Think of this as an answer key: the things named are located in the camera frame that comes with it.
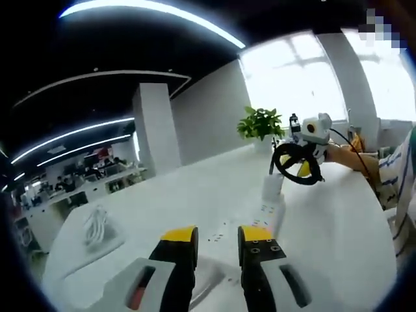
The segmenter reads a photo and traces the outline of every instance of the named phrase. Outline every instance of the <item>white pot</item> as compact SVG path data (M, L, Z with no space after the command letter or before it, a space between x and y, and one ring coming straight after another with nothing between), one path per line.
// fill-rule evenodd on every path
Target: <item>white pot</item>
M260 154L271 154L272 153L272 139L273 135L267 135L263 141L260 138L254 139L254 150Z

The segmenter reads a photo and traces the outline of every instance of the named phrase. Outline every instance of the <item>potted plant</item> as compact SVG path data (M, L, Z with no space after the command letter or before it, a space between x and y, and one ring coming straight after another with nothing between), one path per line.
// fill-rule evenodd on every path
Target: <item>potted plant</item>
M285 131L280 127L281 115L276 115L276 109L253 109L246 106L244 110L248 116L241 119L237 131L242 138L255 138L254 147L259 153L270 153L272 137L282 138Z

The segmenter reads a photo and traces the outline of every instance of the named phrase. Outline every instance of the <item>white pillar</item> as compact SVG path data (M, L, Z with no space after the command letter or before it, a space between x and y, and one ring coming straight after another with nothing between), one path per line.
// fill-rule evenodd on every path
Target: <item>white pillar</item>
M361 128L367 151L378 148L380 121L372 99L371 89L358 56L343 33L318 34L332 68L338 78L346 109L350 109L348 122Z
M167 84L140 83L133 96L140 161L150 176L181 166Z

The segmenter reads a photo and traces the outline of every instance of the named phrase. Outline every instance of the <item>desk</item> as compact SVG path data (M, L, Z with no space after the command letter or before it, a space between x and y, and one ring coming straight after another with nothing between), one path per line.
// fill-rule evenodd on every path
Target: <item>desk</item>
M137 174L142 170L144 169L127 169L123 172L100 179L93 183L86 182L72 192L57 194L49 201L25 211L24 216L27 218L29 226L36 237L36 240L39 242L42 251L45 253L50 251L55 237L58 235L60 228L70 213L68 200L72 196L84 192L87 201L92 203L98 198L109 195L107 185L110 182L127 178L130 175Z
M100 298L106 281L137 257L148 257L165 231L196 224L199 258L221 263L226 278L194 311L246 311L237 227L251 224L260 209L269 164L270 157L247 146L75 209L49 254L44 291L56 304L67 300L87 307ZM304 311L371 309L396 276L389 226L361 174L338 164L321 168L325 183L309 187L285 180L287 212L278 242L310 287L312 303ZM61 281L73 263L82 261L82 221L98 203L122 226L127 240Z

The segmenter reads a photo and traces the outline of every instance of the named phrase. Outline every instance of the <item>green plant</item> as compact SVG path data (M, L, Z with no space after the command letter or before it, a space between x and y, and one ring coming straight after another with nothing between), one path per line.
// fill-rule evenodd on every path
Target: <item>green plant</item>
M276 115L276 109L253 109L246 106L244 110L248 116L241 119L237 131L242 138L260 138L263 141L267 135L278 135L282 138L285 131L280 127L281 115Z

